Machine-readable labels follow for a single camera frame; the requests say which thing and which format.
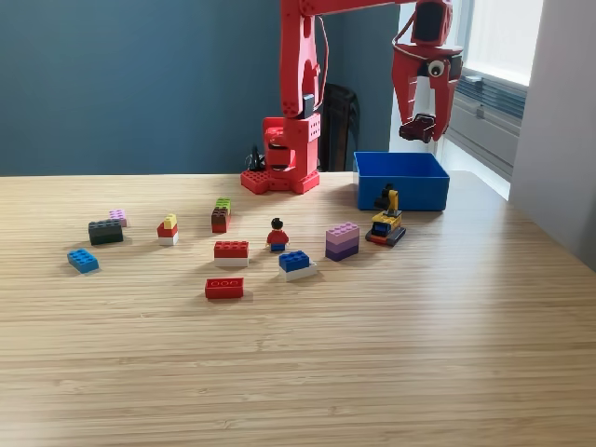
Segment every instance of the white lego brick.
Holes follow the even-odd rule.
[[[215,258],[213,263],[217,267],[248,267],[249,258]]]
[[[294,270],[293,272],[286,272],[283,268],[279,268],[279,275],[286,282],[294,281],[296,279],[312,277],[318,273],[317,264],[310,262],[307,268],[301,268],[300,270]]]
[[[174,237],[158,237],[157,242],[159,245],[163,245],[166,247],[176,245],[178,243],[178,233],[174,235]]]

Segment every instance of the black chair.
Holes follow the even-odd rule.
[[[356,93],[349,88],[327,84],[321,119],[318,170],[344,171],[350,133],[353,138],[353,150],[358,151],[360,107]]]

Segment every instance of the black lego brick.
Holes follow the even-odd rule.
[[[105,221],[90,222],[89,237],[120,235],[122,236],[122,223],[118,219],[107,219]]]
[[[113,242],[122,242],[124,236],[122,236],[122,232],[120,232],[120,234],[113,235],[91,236],[89,237],[89,240],[91,241],[91,245],[111,244]]]

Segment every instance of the stacked lego bricks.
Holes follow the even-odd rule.
[[[279,274],[286,282],[312,277],[317,272],[317,265],[303,251],[294,251],[279,256]]]
[[[218,267],[248,267],[249,243],[219,240],[213,248],[213,259]]]
[[[110,244],[124,240],[122,224],[119,219],[89,222],[88,231],[91,245]]]
[[[226,197],[218,198],[211,214],[211,231],[213,233],[227,233],[231,218],[232,201]]]
[[[325,242],[325,256],[332,261],[339,262],[348,258],[359,250],[360,228],[351,222],[342,223],[327,230]]]
[[[172,246],[178,243],[178,220],[176,214],[168,214],[157,228],[159,245]]]

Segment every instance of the yellow lego brick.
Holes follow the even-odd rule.
[[[176,220],[176,214],[168,214],[166,219],[164,219],[164,228],[166,230],[171,230],[176,226],[178,221]]]

